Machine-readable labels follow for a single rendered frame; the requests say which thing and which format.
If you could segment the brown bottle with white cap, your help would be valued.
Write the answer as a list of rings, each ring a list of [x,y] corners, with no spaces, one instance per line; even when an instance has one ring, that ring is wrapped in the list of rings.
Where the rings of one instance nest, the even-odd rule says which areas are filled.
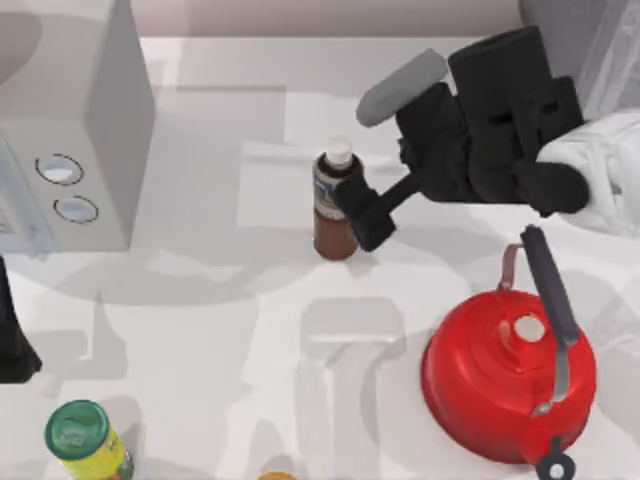
[[[313,164],[313,241],[315,250],[324,259],[346,260],[358,249],[349,221],[336,206],[332,194],[340,183],[362,173],[362,162],[354,154],[351,142],[341,136],[331,138]]]

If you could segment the pale microwave oven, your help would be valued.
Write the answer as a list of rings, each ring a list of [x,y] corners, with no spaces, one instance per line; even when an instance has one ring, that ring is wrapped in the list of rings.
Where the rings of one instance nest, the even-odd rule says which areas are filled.
[[[0,254],[126,250],[155,113],[130,0],[0,0]],[[44,180],[35,160],[54,153],[83,179]],[[72,196],[98,218],[62,219]]]

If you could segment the round microwave knob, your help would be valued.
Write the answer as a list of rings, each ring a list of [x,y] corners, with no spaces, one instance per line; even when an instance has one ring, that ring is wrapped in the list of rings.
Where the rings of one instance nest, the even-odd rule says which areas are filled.
[[[82,196],[55,200],[53,208],[62,219],[75,224],[91,223],[99,215],[99,209],[95,203]]]
[[[74,185],[84,177],[82,166],[72,157],[60,153],[37,158],[35,168],[44,180],[54,185]]]

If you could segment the yellow can with green lid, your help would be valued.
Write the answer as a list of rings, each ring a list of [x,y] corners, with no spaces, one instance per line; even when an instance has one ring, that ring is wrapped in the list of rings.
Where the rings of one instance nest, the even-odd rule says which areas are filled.
[[[44,440],[73,480],[132,480],[133,457],[106,411],[91,400],[73,400],[49,417]]]

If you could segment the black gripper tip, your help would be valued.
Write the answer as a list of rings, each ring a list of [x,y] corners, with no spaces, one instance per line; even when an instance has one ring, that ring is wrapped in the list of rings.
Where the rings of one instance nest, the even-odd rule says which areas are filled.
[[[19,324],[0,255],[0,384],[24,384],[41,369],[42,361]]]

